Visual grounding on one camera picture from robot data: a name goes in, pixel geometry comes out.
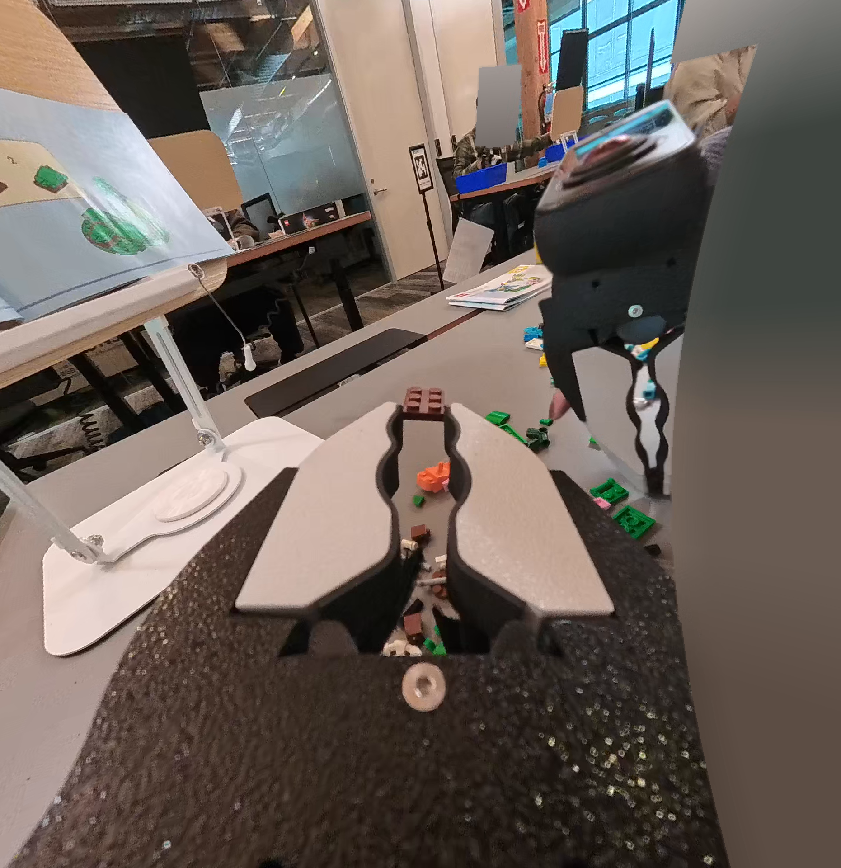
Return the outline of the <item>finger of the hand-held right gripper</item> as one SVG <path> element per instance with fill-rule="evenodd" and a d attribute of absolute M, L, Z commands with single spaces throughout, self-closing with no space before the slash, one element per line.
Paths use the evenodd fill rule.
<path fill-rule="evenodd" d="M 574 354 L 585 423 L 624 480 L 666 496 L 666 351 L 653 363 L 594 347 Z"/>
<path fill-rule="evenodd" d="M 654 399 L 645 411 L 645 478 L 653 497 L 671 493 L 675 398 L 683 337 L 682 331 L 667 335 L 653 349 L 646 366 L 647 385 L 654 386 Z"/>

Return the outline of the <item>stack of instruction booklets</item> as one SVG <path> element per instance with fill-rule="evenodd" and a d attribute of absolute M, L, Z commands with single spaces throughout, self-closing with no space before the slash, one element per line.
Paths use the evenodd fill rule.
<path fill-rule="evenodd" d="M 548 290 L 552 273 L 545 266 L 521 265 L 483 285 L 446 298 L 452 307 L 508 311 Z"/>

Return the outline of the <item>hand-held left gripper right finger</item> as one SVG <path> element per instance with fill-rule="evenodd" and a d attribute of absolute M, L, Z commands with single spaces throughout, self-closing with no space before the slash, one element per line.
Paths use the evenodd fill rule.
<path fill-rule="evenodd" d="M 615 603 L 542 460 L 463 404 L 446 412 L 448 656 L 490 652 L 510 626 L 609 626 Z"/>

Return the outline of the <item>white paper sheet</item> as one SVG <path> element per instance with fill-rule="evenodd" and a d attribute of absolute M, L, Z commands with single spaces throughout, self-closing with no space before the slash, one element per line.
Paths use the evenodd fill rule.
<path fill-rule="evenodd" d="M 453 234 L 443 280 L 458 284 L 480 274 L 494 240 L 494 229 L 459 218 Z"/>

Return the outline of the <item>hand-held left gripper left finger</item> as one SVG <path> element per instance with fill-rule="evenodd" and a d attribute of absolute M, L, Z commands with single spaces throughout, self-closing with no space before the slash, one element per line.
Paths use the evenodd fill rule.
<path fill-rule="evenodd" d="M 399 518 L 401 408 L 385 402 L 300 464 L 239 595 L 241 613 L 341 623 L 379 653 L 403 606 Z"/>

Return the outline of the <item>scatter of small lego pieces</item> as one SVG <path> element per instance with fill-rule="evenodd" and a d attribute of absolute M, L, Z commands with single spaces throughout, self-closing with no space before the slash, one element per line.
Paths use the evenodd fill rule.
<path fill-rule="evenodd" d="M 432 526 L 432 495 L 412 497 L 414 513 L 401 539 L 402 565 L 414 566 L 410 594 L 381 649 L 386 658 L 445 657 L 446 621 L 457 622 L 448 583 L 446 542 Z"/>

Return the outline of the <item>black sign stand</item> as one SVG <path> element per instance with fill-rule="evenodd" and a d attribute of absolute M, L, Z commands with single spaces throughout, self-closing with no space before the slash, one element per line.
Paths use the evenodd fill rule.
<path fill-rule="evenodd" d="M 432 246 L 432 253 L 434 257 L 434 266 L 437 274 L 437 280 L 439 285 L 439 290 L 445 290 L 445 282 L 443 277 L 443 272 L 441 269 L 437 244 L 435 239 L 435 233 L 432 225 L 432 216 L 430 213 L 429 205 L 427 202 L 427 193 L 434 190 L 434 183 L 432 180 L 432 172 L 430 168 L 430 162 L 428 153 L 426 150 L 426 145 L 421 143 L 414 146 L 409 146 L 408 154 L 412 163 L 413 175 L 415 178 L 415 182 L 418 188 L 418 194 L 421 197 L 421 202 L 424 208 L 425 217 L 426 217 L 426 228 L 428 231 L 430 243 Z"/>

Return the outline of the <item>pile of colourful lego pieces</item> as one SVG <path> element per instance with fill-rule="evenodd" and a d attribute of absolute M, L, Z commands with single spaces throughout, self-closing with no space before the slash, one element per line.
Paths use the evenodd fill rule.
<path fill-rule="evenodd" d="M 648 359 L 650 350 L 659 343 L 659 340 L 659 338 L 654 338 L 653 340 L 642 344 L 625 343 L 623 344 L 623 347 L 627 353 L 629 353 L 634 359 L 637 360 L 638 363 L 643 365 Z M 527 327 L 523 330 L 523 345 L 526 349 L 540 352 L 541 355 L 539 358 L 539 366 L 547 367 L 543 332 L 540 325 L 534 327 Z M 651 376 L 648 376 L 646 382 L 643 385 L 637 385 L 635 388 L 636 393 L 634 397 L 634 406 L 638 410 L 642 410 L 648 407 L 651 402 L 656 400 L 656 384 L 654 383 Z"/>

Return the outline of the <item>white book stand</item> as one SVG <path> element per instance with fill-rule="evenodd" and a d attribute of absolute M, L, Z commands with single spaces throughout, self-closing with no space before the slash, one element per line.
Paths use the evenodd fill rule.
<path fill-rule="evenodd" d="M 201 451 L 75 527 L 40 503 L 0 458 L 0 489 L 46 531 L 42 561 L 44 647 L 51 656 L 77 654 L 150 604 L 190 559 L 281 472 L 294 469 L 320 439 L 280 418 L 252 421 L 225 438 L 205 405 L 163 314 L 201 290 L 207 273 L 176 266 L 13 332 L 0 334 L 0 375 L 34 361 L 35 349 L 57 351 L 59 340 L 93 345 L 100 318 L 146 316 L 145 331 L 185 403 Z"/>

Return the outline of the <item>lego instruction booklet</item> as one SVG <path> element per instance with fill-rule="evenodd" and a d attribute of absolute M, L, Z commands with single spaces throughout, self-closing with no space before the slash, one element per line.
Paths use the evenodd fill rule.
<path fill-rule="evenodd" d="M 231 253 L 126 114 L 0 89 L 0 327 Z"/>

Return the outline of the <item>black desk mat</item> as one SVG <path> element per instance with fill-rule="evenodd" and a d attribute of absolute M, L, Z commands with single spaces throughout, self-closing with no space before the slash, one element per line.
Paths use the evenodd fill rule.
<path fill-rule="evenodd" d="M 256 418 L 283 417 L 427 341 L 424 334 L 386 329 L 245 398 Z"/>

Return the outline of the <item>frosted glass partition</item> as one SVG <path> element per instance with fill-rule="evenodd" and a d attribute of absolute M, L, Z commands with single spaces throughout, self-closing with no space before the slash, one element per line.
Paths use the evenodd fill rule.
<path fill-rule="evenodd" d="M 365 192 L 330 73 L 208 90 L 200 97 L 243 201 L 267 193 L 277 211 L 294 213 Z"/>

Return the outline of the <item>wooden background desk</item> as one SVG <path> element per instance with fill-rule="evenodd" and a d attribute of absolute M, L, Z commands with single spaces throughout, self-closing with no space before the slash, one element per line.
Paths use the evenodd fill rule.
<path fill-rule="evenodd" d="M 256 245 L 249 250 L 240 251 L 230 255 L 227 258 L 228 277 L 227 287 L 224 288 L 225 298 L 231 298 L 239 293 L 249 292 L 252 289 L 263 288 L 270 282 L 276 281 L 279 277 L 279 266 L 269 266 L 266 269 L 263 268 L 261 271 L 255 272 L 254 274 L 240 277 L 235 274 L 235 269 L 237 267 L 258 261 L 267 262 L 276 255 L 283 255 L 291 251 L 305 250 L 308 252 L 309 249 L 312 249 L 312 254 L 306 254 L 299 269 L 292 272 L 292 276 L 287 281 L 287 285 L 301 310 L 301 314 L 306 323 L 306 328 L 309 331 L 309 335 L 315 348 L 321 348 L 321 342 L 318 340 L 317 333 L 315 332 L 297 288 L 297 275 L 303 268 L 305 268 L 309 257 L 315 255 L 315 252 L 319 247 L 320 239 L 344 233 L 350 228 L 370 223 L 371 220 L 371 212 L 366 210 L 339 218 L 334 222 L 329 222 L 304 230 L 300 233 L 290 235 L 283 234 L 282 236 L 276 237 L 274 240 Z M 349 285 L 347 273 L 342 266 L 338 255 L 330 257 L 328 262 L 330 275 L 336 285 L 339 302 L 343 312 L 346 314 L 348 325 L 351 331 L 360 331 L 364 327 L 364 322 L 357 307 L 356 298 L 352 292 L 352 288 Z"/>

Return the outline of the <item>brown lego plate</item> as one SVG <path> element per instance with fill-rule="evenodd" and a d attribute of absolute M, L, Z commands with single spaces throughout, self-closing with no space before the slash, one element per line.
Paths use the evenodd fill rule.
<path fill-rule="evenodd" d="M 442 422 L 447 409 L 446 395 L 441 388 L 413 386 L 404 394 L 402 402 L 404 420 Z"/>

